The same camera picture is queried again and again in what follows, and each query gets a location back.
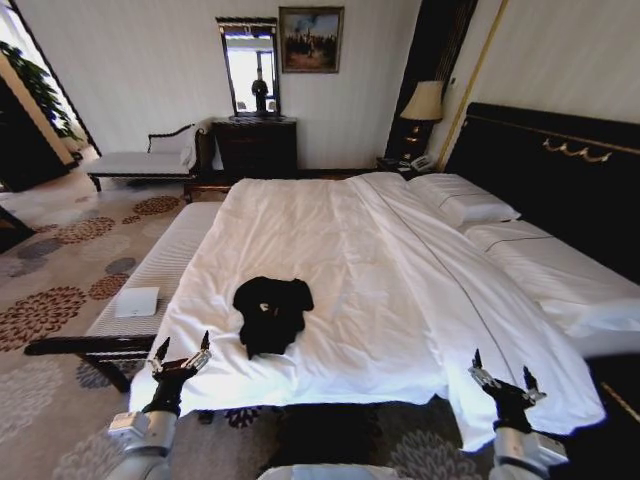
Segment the black bed frame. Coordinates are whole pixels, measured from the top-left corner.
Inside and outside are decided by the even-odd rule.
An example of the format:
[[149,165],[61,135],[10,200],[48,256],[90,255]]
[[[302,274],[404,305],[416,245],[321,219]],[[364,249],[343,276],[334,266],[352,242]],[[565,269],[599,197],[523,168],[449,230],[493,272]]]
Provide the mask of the black bed frame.
[[640,125],[472,103],[445,171],[640,283]]

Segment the mirror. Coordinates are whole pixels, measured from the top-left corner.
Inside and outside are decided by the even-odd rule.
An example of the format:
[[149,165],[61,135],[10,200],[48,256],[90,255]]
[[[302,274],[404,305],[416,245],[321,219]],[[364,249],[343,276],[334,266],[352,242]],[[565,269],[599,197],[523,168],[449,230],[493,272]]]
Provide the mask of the mirror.
[[276,18],[216,18],[235,116],[279,116]]

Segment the white cushion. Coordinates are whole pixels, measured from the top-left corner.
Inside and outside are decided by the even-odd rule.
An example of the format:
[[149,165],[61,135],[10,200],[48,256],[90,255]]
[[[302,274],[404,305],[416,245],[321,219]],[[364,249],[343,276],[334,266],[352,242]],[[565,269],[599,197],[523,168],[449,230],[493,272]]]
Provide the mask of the white cushion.
[[189,164],[191,163],[192,155],[193,155],[193,148],[191,147],[191,145],[186,145],[182,149],[182,152],[180,152],[180,164],[186,166],[187,168],[189,168]]
[[520,216],[510,205],[464,178],[449,173],[422,175],[409,182],[422,201],[436,207],[453,227],[470,222],[501,222]]
[[116,300],[113,299],[86,335],[157,334],[167,305],[178,288],[180,277],[211,228],[220,205],[220,202],[196,202],[183,208],[124,284],[124,288],[160,287],[160,299],[155,315],[138,317],[135,322],[130,318],[117,318]]
[[189,168],[180,162],[178,153],[108,153],[91,162],[83,163],[80,170],[86,173],[119,174],[166,174],[187,175]]
[[173,135],[171,137],[151,137],[149,140],[149,153],[177,153],[193,142],[195,136],[194,127]]
[[519,221],[465,235],[568,335],[640,332],[640,286],[547,232]]

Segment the potted plant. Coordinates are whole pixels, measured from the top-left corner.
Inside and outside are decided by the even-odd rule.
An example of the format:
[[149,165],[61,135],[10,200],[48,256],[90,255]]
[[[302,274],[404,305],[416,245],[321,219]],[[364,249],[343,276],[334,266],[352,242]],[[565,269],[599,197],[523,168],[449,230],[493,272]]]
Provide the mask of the potted plant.
[[70,140],[65,142],[70,151],[77,149],[73,147],[75,147],[75,142],[80,138],[73,133],[71,119],[62,109],[56,91],[46,81],[46,78],[50,76],[49,72],[24,58],[19,48],[12,47],[8,43],[0,41],[0,51],[7,57],[11,67],[18,74],[24,86],[27,87],[27,90],[29,90],[40,110],[49,120],[58,137],[63,141]]

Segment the nightstand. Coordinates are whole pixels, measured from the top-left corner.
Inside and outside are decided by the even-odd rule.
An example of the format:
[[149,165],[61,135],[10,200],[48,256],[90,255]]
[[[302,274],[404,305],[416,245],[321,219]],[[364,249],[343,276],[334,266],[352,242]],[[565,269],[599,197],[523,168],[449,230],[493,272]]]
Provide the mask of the nightstand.
[[394,172],[399,173],[405,180],[411,180],[412,178],[419,177],[421,175],[426,175],[429,173],[433,173],[433,170],[427,170],[426,172],[418,172],[413,168],[409,168],[408,170],[400,170],[401,168],[405,168],[400,165],[400,160],[396,160],[395,158],[376,158],[376,166],[378,171],[383,172]]

